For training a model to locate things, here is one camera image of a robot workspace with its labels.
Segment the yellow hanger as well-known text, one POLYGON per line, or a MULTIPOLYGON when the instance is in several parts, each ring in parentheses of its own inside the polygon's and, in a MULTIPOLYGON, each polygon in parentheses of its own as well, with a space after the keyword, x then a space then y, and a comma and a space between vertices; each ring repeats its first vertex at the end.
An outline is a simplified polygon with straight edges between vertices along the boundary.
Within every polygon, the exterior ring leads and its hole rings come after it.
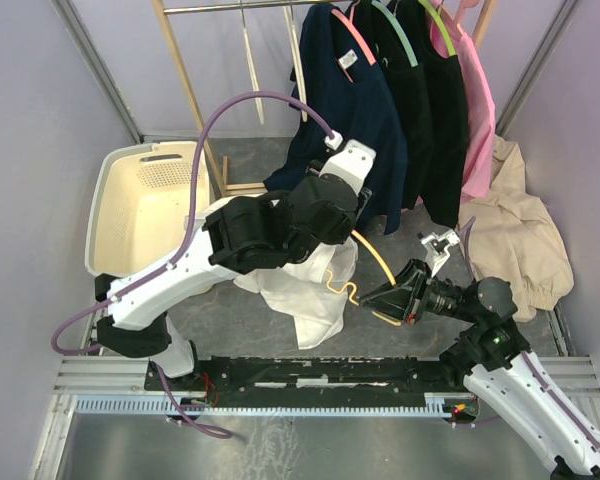
MULTIPOLYGON (((351 232, 351 236, 356 239, 371 255, 372 257, 375 259, 376 263, 379 265, 379 267, 382 269, 382 271, 384 272, 387 280, 389 281, 389 284, 391 286, 396 286, 397 282, 396 282, 396 278, 393 275, 388 263, 384 260, 384 258, 381 256, 381 254, 375 249, 375 247, 362 235, 360 234, 357 230, 353 230, 351 232)), ((342 285, 341 288, 336 289, 333 285, 333 278, 334 278, 334 273, 332 270, 327 269, 326 273, 328 274, 328 278, 327 281, 325 283, 325 287, 332 293, 336 294, 336 295, 342 295, 344 293, 347 294, 347 301, 351 304, 353 304, 354 306, 359 307, 360 306, 360 302, 355 298, 355 295, 358 291, 358 286, 351 281, 348 281, 346 283, 344 283, 342 285)), ((390 318, 389 316, 382 314, 382 313, 378 313, 373 311, 373 315, 376 318, 379 318, 380 320, 392 325, 392 326, 396 326, 396 327, 400 327, 401 326, 401 322, 395 319, 390 318)))

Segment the white t shirt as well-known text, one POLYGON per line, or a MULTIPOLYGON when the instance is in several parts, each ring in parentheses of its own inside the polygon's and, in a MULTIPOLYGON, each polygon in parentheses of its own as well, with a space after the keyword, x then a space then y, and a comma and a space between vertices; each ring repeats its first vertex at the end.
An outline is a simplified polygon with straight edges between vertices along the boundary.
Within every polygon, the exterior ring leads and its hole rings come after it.
POLYGON ((347 297, 337 291, 351 280, 358 259, 352 239, 319 245, 301 264, 240 275, 234 284, 259 294, 268 307, 294 320, 297 346, 309 350, 341 332, 347 297))

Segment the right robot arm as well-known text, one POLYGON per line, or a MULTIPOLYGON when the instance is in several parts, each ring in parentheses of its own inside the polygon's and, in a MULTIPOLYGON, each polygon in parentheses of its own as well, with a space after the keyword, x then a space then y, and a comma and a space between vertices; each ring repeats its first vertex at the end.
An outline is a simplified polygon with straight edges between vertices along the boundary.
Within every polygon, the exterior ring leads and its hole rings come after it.
POLYGON ((412 324, 426 313, 469 323, 439 356, 439 379, 486 402, 534 451, 554 479, 600 479, 600 430, 551 378, 513 319, 508 282, 487 277, 460 287, 412 259, 360 299, 361 306, 412 324))

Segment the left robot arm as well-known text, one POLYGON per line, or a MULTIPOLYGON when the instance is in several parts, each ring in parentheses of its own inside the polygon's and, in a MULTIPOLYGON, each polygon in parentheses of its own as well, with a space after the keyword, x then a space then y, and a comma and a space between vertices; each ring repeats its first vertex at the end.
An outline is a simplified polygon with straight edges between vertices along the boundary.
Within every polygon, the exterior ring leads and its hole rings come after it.
POLYGON ((291 191, 236 196, 217 205, 181 255, 112 282, 107 315, 96 324, 99 343, 127 358, 151 358, 178 389, 192 389, 201 366, 168 309, 222 281, 301 264, 322 245, 344 243, 372 166, 368 153, 342 152, 291 191))

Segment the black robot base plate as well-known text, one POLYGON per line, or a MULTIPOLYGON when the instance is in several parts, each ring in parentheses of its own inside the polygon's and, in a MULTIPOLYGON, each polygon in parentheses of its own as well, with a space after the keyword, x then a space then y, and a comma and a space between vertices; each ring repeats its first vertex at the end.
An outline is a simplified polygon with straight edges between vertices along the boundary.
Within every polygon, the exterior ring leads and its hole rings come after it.
POLYGON ((210 395, 216 407, 423 406, 427 395, 473 397, 449 367, 413 357, 212 357, 167 385, 210 395))

